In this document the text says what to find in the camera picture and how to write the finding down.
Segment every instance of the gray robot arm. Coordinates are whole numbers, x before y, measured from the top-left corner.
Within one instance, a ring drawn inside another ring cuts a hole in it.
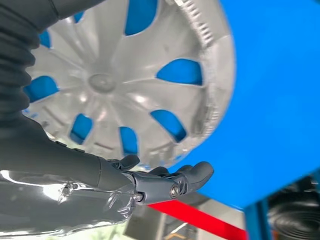
[[[23,91],[31,81],[25,69],[35,63],[30,50],[39,46],[38,33],[102,1],[0,0],[0,168],[69,177],[103,191],[132,185],[140,205],[174,199],[203,186],[214,173],[207,162],[173,174],[163,167],[131,172],[139,163],[136,156],[105,160],[70,149],[48,139],[39,124],[22,114],[29,104]]]

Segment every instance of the red beam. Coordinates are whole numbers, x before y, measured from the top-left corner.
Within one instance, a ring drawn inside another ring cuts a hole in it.
[[[245,230],[177,200],[151,204],[149,207],[226,240],[248,239]]]

